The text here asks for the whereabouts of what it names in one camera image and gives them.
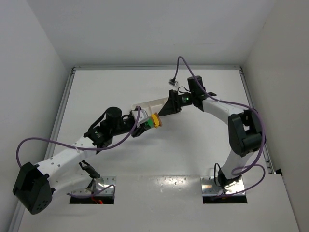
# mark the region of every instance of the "white wall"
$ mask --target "white wall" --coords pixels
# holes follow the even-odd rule
[[[30,136],[48,138],[68,71],[26,0],[0,3],[0,231],[7,231],[17,198],[15,151]],[[46,144],[29,142],[22,163],[39,161]]]
[[[302,231],[309,228],[308,12],[308,0],[278,0],[244,66]]]
[[[275,0],[28,0],[67,64],[242,64]]]

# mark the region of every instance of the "table surface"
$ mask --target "table surface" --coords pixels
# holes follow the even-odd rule
[[[238,70],[194,71],[207,91],[248,104]],[[76,71],[57,140],[74,143],[110,106],[125,114],[133,104],[167,97],[167,81],[174,72]],[[180,71],[180,85],[187,86],[189,76]],[[19,231],[298,231],[277,174],[267,174],[248,191],[247,204],[203,204],[199,177],[212,175],[214,163],[225,163],[230,151],[227,126],[193,106],[162,122],[163,127],[87,160],[101,175],[117,176],[114,205],[70,205],[68,196],[59,197],[38,215],[25,211]],[[62,149],[56,146],[54,154]],[[263,158],[259,163],[265,166]],[[261,175],[253,168],[243,177],[245,186]]]

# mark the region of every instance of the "yellow object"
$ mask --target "yellow object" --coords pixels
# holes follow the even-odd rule
[[[152,122],[154,123],[155,128],[162,126],[162,122],[161,122],[161,119],[160,119],[158,113],[151,115],[150,118],[151,118]]]

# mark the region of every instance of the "gray wall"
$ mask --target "gray wall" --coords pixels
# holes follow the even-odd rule
[[[68,71],[26,0],[0,3],[0,231],[8,229],[17,203],[15,151],[30,136],[48,138]],[[29,142],[21,161],[37,162],[46,145]]]
[[[309,228],[308,11],[308,0],[278,0],[244,66],[302,231]]]
[[[275,0],[28,0],[78,64],[244,63]]]

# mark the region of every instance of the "metal mounting plate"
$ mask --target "metal mounting plate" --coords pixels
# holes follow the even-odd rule
[[[242,178],[238,182],[233,182],[232,184],[226,186],[224,189],[216,186],[213,176],[201,176],[201,185],[202,185],[202,195],[203,197],[213,197],[223,194],[232,194],[245,189]],[[246,196],[246,193],[238,193],[234,196]]]
[[[99,184],[99,187],[97,188],[98,190],[107,187],[108,185],[115,185],[116,186],[116,176],[101,176],[100,178],[103,181],[96,181],[96,184]],[[114,194],[114,188],[110,187],[108,189],[106,189],[105,191],[101,192],[100,194],[98,194],[98,196],[113,196]],[[78,195],[78,196],[87,196],[91,194],[91,190],[88,188],[81,188],[81,189],[77,189],[72,191],[72,194],[74,195]]]

